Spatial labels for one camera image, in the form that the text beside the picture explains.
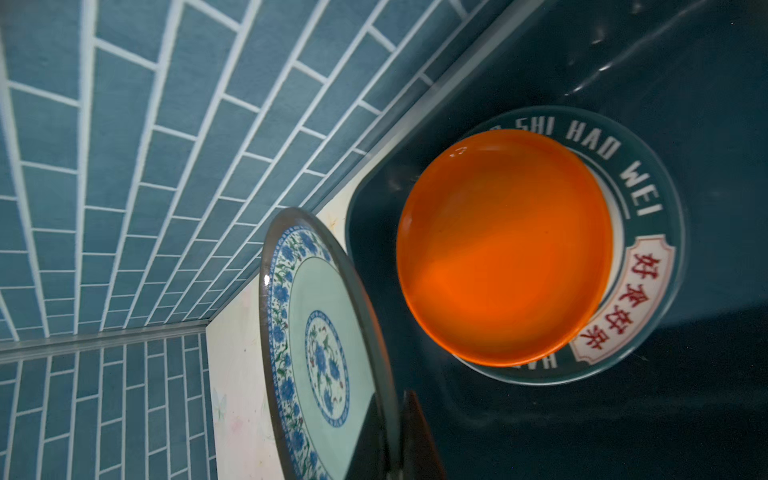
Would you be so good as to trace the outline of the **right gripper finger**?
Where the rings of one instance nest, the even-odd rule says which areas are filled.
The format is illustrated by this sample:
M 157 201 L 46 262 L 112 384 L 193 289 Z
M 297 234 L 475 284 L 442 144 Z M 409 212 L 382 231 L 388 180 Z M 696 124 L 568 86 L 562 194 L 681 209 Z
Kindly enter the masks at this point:
M 401 414 L 402 478 L 445 480 L 446 473 L 415 392 L 404 392 Z

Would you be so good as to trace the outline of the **small blue patterned plate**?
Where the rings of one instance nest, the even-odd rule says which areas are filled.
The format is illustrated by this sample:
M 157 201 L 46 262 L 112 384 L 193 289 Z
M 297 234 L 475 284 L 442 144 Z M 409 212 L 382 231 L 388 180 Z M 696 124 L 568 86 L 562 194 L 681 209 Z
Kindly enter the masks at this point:
M 401 465 L 381 329 L 350 258 L 299 208 L 271 222 L 259 272 L 270 418 L 287 479 L 385 479 Z

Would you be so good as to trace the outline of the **orange plate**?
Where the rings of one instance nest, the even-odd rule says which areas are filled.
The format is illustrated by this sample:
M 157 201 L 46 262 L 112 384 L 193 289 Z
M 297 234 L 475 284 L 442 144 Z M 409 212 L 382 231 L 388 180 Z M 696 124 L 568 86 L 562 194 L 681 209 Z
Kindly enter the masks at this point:
M 488 367 L 541 359 L 598 309 L 613 256 L 602 191 L 560 143 L 470 136 L 421 174 L 396 240 L 400 287 L 444 350 Z

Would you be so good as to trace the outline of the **green rim plate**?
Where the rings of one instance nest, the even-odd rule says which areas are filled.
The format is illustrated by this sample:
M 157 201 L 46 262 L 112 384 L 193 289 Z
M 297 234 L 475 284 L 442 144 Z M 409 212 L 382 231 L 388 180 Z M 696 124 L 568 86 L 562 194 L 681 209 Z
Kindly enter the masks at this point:
M 637 349 L 680 288 L 687 247 L 680 195 L 658 155 L 604 115 L 575 107 L 533 106 L 500 114 L 468 133 L 501 129 L 551 138 L 588 167 L 610 213 L 613 259 L 599 308 L 569 344 L 521 366 L 469 367 L 517 385 L 562 385 L 589 378 Z

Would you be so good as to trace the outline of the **teal plastic bin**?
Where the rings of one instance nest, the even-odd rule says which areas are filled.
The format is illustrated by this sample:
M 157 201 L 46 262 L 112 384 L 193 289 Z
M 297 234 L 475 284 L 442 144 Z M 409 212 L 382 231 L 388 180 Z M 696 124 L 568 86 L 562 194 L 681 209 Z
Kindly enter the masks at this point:
M 566 2 L 505 35 L 445 98 L 412 107 L 347 217 L 395 383 L 417 394 L 448 476 L 765 478 L 766 3 Z M 685 271 L 658 328 L 617 366 L 514 386 L 472 372 L 417 325 L 395 236 L 433 158 L 484 120 L 550 104 L 616 120 L 661 157 L 685 214 Z

